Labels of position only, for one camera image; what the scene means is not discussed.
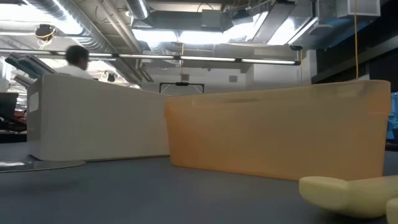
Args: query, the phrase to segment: exposed duct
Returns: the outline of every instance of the exposed duct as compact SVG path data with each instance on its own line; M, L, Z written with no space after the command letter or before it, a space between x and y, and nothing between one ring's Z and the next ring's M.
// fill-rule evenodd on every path
M60 22L67 22L73 19L83 28L81 35L90 38L75 39L90 52L115 53L117 50L108 42L104 35L95 27L89 18L71 0L24 0L35 6L43 13L50 14ZM107 62L121 72L121 75L131 83L142 81L142 77L134 71L125 61L117 59Z
M153 54L167 55L168 52L161 42L148 42L148 47Z
M125 0L129 12L133 18L138 20L146 19L149 16L150 9L146 0Z

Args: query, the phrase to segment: ceiling vent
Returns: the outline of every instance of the ceiling vent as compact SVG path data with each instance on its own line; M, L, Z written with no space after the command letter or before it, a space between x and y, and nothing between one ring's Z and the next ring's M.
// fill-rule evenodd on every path
M202 30L221 30L221 11L207 10L201 11L201 28Z
M238 82L238 76L236 75L230 75L229 76L229 82Z
M188 75L188 74L182 74L182 75L181 75L181 81L182 81L182 82L187 82L187 81L189 81L189 75Z
M337 18L353 16L355 14L355 0L337 0ZM361 0L357 3L358 16L381 15L380 0Z

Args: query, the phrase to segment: desk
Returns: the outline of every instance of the desk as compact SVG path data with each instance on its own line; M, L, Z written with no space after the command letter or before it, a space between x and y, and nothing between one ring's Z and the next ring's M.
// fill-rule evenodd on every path
M22 159L25 143L0 145ZM386 175L398 152L386 152ZM0 174L1 223L387 223L332 215L306 203L298 183L175 167L168 157Z

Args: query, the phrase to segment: orange translucent bin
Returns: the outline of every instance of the orange translucent bin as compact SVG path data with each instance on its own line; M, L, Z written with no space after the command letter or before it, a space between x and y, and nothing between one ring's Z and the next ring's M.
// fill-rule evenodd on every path
M165 116L177 166L298 180L380 177L390 83L173 96Z

